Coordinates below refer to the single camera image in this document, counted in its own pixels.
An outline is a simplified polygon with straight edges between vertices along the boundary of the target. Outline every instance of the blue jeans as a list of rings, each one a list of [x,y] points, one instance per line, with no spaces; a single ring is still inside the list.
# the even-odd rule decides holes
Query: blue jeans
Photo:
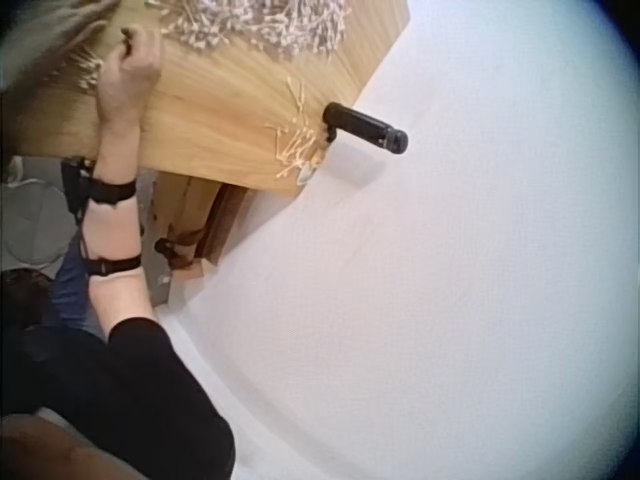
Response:
[[[89,277],[80,252],[80,234],[76,234],[53,281],[50,296],[52,314],[45,325],[86,330],[103,337],[95,312],[89,302]]]

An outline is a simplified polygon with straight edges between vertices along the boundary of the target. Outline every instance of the forearm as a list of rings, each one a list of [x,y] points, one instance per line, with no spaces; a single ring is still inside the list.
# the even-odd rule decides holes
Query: forearm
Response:
[[[136,178],[140,128],[105,127],[102,130],[94,177],[122,185]],[[82,232],[90,259],[123,260],[141,253],[140,222],[136,197],[115,206],[89,200]],[[105,333],[131,317],[154,318],[142,268],[91,277],[89,296]]]

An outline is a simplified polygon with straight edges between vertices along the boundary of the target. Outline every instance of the black wrist strap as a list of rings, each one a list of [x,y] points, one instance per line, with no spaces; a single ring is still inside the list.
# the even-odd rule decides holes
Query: black wrist strap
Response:
[[[129,272],[136,270],[142,266],[142,256],[127,258],[126,260],[106,260],[99,258],[96,260],[84,259],[84,266],[87,271],[87,275],[108,277],[114,273]]]
[[[135,194],[135,180],[124,185],[111,185],[97,178],[89,180],[89,198],[96,203],[116,205],[118,202],[132,198]]]

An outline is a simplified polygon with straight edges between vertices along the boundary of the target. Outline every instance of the black shirt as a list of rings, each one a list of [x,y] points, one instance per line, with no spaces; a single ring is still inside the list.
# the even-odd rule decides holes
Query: black shirt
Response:
[[[152,480],[231,476],[231,429],[156,322],[126,320],[108,343],[63,327],[3,343],[3,416],[47,407]]]

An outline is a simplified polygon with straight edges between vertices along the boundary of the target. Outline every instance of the black handle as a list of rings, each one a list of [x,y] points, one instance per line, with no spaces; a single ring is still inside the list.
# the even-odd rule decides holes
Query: black handle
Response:
[[[329,127],[330,142],[335,140],[339,129],[396,155],[404,153],[409,146],[409,136],[402,130],[339,103],[327,105],[322,119]]]

